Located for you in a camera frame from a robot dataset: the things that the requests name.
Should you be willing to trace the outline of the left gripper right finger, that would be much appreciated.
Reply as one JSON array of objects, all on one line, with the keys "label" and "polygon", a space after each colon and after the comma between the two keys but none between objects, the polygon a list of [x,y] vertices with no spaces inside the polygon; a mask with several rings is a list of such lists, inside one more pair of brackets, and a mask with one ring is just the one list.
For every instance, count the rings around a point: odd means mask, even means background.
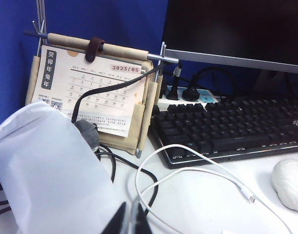
[{"label": "left gripper right finger", "polygon": [[147,217],[139,202],[133,204],[133,233],[152,234]]}]

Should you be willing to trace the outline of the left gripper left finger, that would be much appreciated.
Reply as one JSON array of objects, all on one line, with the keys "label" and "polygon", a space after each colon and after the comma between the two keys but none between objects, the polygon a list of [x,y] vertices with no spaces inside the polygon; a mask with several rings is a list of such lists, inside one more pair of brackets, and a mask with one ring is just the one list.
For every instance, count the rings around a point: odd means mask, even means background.
[{"label": "left gripper left finger", "polygon": [[104,228],[102,234],[127,234],[129,228],[129,221],[127,215],[127,205],[123,202],[107,226]]}]

